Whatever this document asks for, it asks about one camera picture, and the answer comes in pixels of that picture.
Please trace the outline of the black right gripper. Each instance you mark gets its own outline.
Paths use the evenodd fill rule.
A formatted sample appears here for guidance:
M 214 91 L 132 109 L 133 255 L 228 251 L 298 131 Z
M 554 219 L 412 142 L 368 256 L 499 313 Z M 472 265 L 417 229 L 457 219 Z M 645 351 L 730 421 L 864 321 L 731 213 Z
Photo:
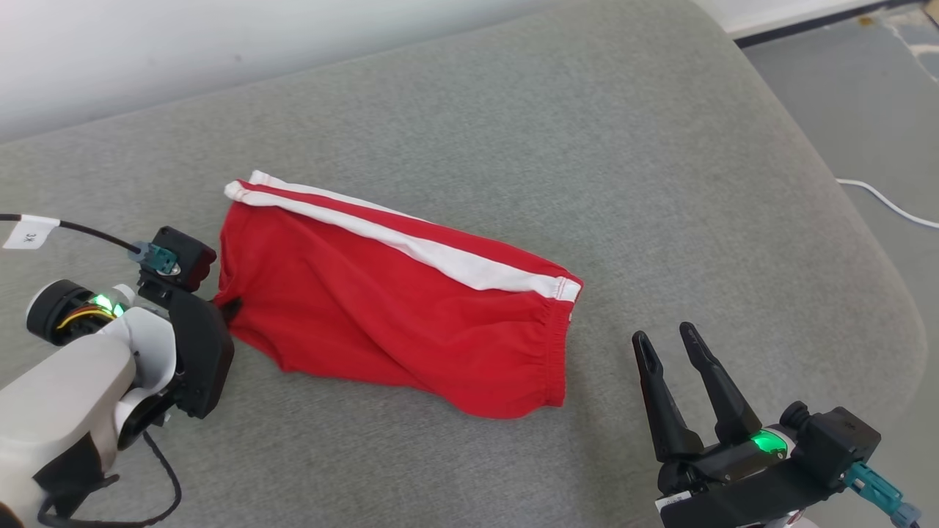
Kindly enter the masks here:
M 802 511 L 835 495 L 836 487 L 822 484 L 794 459 L 794 432 L 760 431 L 760 418 L 697 328 L 682 322 L 679 333 L 704 382 L 720 444 L 704 449 L 685 424 L 648 335 L 634 333 L 648 430 L 662 464 L 657 483 L 662 495 L 655 502 L 662 524 L 789 527 Z

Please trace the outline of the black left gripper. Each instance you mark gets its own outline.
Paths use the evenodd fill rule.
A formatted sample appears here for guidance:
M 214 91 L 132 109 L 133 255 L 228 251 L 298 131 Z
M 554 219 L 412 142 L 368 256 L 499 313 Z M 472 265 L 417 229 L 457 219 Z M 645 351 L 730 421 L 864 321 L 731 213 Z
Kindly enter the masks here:
M 234 358 L 228 326 L 238 317 L 242 298 L 215 297 L 215 304 L 178 292 L 169 304 L 175 339 L 175 405 L 188 417 L 206 418 L 217 407 Z

